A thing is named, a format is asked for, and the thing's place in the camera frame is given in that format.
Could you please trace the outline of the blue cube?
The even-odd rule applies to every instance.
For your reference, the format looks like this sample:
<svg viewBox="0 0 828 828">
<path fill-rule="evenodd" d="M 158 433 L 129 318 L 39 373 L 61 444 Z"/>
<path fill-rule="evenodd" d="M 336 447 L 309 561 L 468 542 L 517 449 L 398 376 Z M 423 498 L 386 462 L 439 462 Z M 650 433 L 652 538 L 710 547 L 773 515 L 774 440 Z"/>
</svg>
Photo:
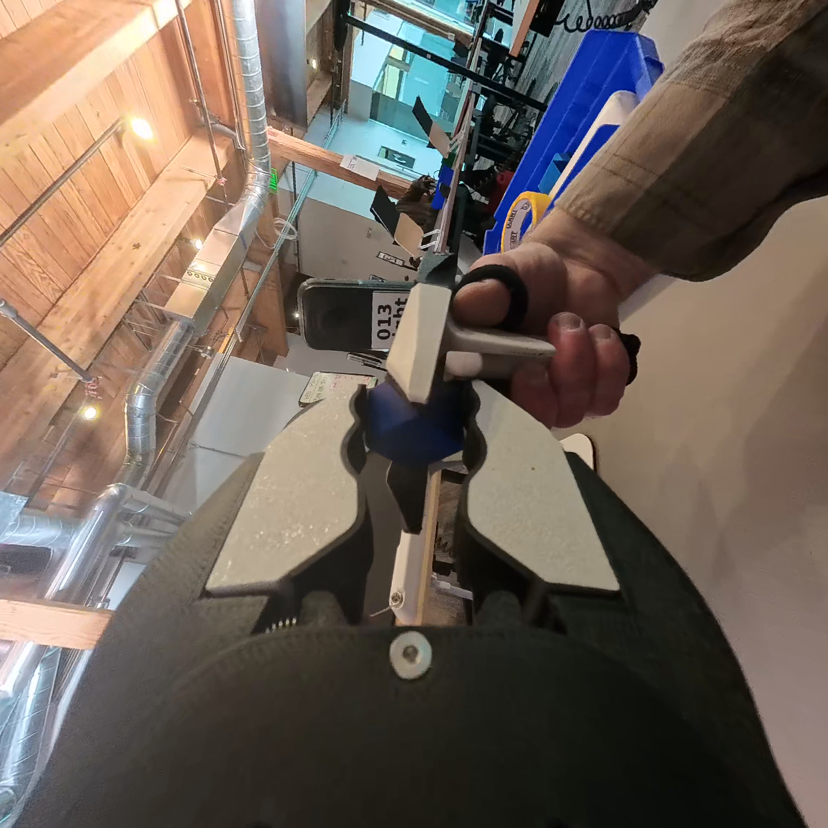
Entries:
<svg viewBox="0 0 828 828">
<path fill-rule="evenodd" d="M 458 454 L 464 444 L 464 383 L 440 382 L 421 404 L 389 382 L 368 389 L 365 440 L 372 452 L 408 467 Z"/>
</svg>

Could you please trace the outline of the wooden support column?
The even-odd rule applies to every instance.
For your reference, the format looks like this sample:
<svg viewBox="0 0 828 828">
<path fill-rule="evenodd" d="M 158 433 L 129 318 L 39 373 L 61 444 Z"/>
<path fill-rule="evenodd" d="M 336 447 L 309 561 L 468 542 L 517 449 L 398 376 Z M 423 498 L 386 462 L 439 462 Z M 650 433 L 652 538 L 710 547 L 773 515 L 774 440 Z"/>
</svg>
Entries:
<svg viewBox="0 0 828 828">
<path fill-rule="evenodd" d="M 346 181 L 369 191 L 381 186 L 392 199 L 403 196 L 410 181 L 387 171 L 378 171 L 375 180 L 341 166 L 344 159 L 339 153 L 317 147 L 301 138 L 287 135 L 283 131 L 268 128 L 267 138 L 272 156 L 286 162 L 295 162 L 312 171 L 324 173 L 340 181 Z"/>
</svg>

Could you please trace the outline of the person's right hand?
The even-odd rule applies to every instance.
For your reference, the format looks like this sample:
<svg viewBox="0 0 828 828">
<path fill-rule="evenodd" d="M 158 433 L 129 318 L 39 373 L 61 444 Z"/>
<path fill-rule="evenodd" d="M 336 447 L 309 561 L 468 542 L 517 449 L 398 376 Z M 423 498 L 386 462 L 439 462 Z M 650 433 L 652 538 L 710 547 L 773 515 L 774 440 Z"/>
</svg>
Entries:
<svg viewBox="0 0 828 828">
<path fill-rule="evenodd" d="M 472 271 L 495 266 L 526 287 L 521 331 L 555 348 L 544 367 L 524 364 L 512 375 L 510 398 L 550 429 L 613 413 L 632 369 L 618 334 L 619 307 L 655 270 L 558 209 L 517 248 L 482 257 Z"/>
</svg>

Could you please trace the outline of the grey and wooden curved board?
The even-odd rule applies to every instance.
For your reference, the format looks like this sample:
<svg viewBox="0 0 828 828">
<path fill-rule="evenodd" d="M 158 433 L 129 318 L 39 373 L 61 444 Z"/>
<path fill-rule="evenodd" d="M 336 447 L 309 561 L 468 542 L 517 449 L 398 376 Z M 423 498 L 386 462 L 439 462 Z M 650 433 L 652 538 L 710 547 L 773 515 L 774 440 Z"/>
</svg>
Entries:
<svg viewBox="0 0 828 828">
<path fill-rule="evenodd" d="M 360 474 L 360 483 L 367 494 L 367 505 L 373 530 L 373 564 L 367 576 L 363 624 L 388 627 L 397 623 L 388 599 L 398 542 L 403 528 L 398 504 L 387 486 L 389 462 L 380 455 L 369 454 Z M 464 600 L 448 595 L 434 586 L 431 578 L 434 561 L 451 562 L 451 531 L 457 507 L 459 485 L 445 482 L 443 470 L 437 466 L 429 471 L 427 497 L 423 515 L 426 540 L 417 562 L 420 574 L 416 585 L 417 598 L 406 599 L 415 611 L 415 626 L 464 626 Z"/>
</svg>

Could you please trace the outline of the yellow masking tape roll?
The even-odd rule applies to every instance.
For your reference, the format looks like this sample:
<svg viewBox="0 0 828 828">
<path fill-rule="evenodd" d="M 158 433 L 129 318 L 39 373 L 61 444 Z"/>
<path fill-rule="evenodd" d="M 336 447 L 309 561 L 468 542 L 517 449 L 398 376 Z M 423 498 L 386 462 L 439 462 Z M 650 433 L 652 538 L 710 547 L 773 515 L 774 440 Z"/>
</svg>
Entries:
<svg viewBox="0 0 828 828">
<path fill-rule="evenodd" d="M 525 191 L 512 202 L 504 220 L 501 252 L 518 247 L 530 229 L 536 227 L 551 209 L 553 198 L 548 193 Z"/>
</svg>

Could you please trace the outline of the cluster of silver pipes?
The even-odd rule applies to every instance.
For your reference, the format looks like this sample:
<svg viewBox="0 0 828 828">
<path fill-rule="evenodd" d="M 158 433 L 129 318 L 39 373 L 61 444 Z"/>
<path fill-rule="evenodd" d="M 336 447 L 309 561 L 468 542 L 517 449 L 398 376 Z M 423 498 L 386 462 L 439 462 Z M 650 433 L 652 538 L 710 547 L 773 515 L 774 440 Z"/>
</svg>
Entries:
<svg viewBox="0 0 828 828">
<path fill-rule="evenodd" d="M 107 627 L 113 552 L 155 552 L 191 512 L 123 483 L 81 519 L 2 492 L 2 544 L 50 551 L 37 599 L 2 599 L 2 824 L 10 825 L 54 743 L 58 713 Z"/>
</svg>

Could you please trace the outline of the person's right forearm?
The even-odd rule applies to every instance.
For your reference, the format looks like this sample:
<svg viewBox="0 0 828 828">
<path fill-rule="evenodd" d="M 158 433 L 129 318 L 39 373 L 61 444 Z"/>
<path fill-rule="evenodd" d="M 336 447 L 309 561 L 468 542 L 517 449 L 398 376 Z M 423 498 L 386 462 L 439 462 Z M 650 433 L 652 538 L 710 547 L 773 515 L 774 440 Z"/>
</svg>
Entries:
<svg viewBox="0 0 828 828">
<path fill-rule="evenodd" d="M 555 207 L 658 273 L 727 273 L 827 193 L 827 3 L 732 2 Z"/>
</svg>

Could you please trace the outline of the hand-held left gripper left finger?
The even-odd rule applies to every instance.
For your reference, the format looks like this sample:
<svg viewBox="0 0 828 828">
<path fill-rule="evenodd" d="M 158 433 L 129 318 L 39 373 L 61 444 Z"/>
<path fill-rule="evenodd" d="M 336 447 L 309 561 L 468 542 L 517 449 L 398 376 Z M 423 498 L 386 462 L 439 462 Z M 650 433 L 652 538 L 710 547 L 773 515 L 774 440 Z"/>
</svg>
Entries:
<svg viewBox="0 0 828 828">
<path fill-rule="evenodd" d="M 373 529 L 360 483 L 368 389 L 339 390 L 305 408 L 262 453 L 205 583 L 212 598 L 266 596 L 285 615 L 309 594 L 364 618 Z"/>
</svg>

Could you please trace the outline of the silver rectangular air duct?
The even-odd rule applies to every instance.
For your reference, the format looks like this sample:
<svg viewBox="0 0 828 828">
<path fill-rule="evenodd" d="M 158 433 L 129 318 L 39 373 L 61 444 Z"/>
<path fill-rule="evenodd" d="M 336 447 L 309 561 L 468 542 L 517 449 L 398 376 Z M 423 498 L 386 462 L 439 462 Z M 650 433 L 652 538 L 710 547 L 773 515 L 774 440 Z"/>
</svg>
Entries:
<svg viewBox="0 0 828 828">
<path fill-rule="evenodd" d="M 207 235 L 164 307 L 164 312 L 191 324 L 203 336 L 219 310 L 254 240 L 264 205 L 264 191 L 247 187 L 240 200 Z"/>
</svg>

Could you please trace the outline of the small tilted board on stand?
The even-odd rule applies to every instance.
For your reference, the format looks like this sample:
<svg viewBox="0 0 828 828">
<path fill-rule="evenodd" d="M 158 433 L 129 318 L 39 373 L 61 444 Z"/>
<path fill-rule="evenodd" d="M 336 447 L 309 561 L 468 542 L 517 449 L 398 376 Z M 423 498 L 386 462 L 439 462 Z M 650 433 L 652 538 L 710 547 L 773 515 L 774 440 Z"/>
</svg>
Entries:
<svg viewBox="0 0 828 828">
<path fill-rule="evenodd" d="M 421 257 L 424 254 L 420 248 L 422 227 L 409 215 L 399 212 L 381 185 L 377 186 L 369 209 L 374 219 L 388 231 L 394 242 L 411 257 Z"/>
<path fill-rule="evenodd" d="M 451 159 L 456 157 L 459 150 L 461 135 L 458 133 L 450 136 L 437 120 L 432 119 L 420 96 L 416 98 L 411 110 L 417 124 L 426 134 L 429 146 L 438 150 L 443 160 L 452 163 Z"/>
</svg>

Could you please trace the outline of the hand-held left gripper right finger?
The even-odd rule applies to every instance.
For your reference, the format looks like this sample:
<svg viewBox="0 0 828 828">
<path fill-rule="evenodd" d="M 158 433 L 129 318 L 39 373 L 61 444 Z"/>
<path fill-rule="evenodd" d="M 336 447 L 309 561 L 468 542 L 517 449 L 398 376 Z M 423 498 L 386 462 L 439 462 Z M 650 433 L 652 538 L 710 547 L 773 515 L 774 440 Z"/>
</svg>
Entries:
<svg viewBox="0 0 828 828">
<path fill-rule="evenodd" d="M 543 621 L 550 595 L 619 596 L 560 441 L 484 382 L 472 382 L 465 400 L 468 475 L 456 516 L 456 563 L 473 616 L 496 594 L 511 596 L 529 624 Z"/>
</svg>

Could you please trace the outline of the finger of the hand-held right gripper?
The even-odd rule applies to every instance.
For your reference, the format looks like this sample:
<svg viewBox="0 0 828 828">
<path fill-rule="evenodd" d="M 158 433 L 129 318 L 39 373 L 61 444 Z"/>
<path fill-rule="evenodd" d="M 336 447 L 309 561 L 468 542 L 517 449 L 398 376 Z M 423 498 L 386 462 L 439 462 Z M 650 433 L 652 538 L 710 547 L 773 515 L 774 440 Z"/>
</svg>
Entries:
<svg viewBox="0 0 828 828">
<path fill-rule="evenodd" d="M 391 462 L 388 467 L 388 490 L 398 505 L 403 531 L 410 535 L 418 535 L 422 531 L 428 476 L 427 465 Z"/>
<path fill-rule="evenodd" d="M 415 285 L 402 313 L 386 370 L 404 398 L 413 404 L 428 402 L 451 299 L 449 287 Z"/>
</svg>

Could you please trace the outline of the whiteboard on stand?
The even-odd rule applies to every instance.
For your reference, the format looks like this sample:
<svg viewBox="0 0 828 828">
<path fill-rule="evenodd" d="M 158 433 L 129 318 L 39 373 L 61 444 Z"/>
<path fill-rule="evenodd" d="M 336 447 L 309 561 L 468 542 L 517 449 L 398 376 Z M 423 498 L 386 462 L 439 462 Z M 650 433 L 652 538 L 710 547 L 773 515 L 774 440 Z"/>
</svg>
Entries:
<svg viewBox="0 0 828 828">
<path fill-rule="evenodd" d="M 368 374 L 316 371 L 306 383 L 298 405 L 306 408 L 339 392 L 351 393 L 358 386 L 374 388 L 378 382 L 379 378 Z"/>
</svg>

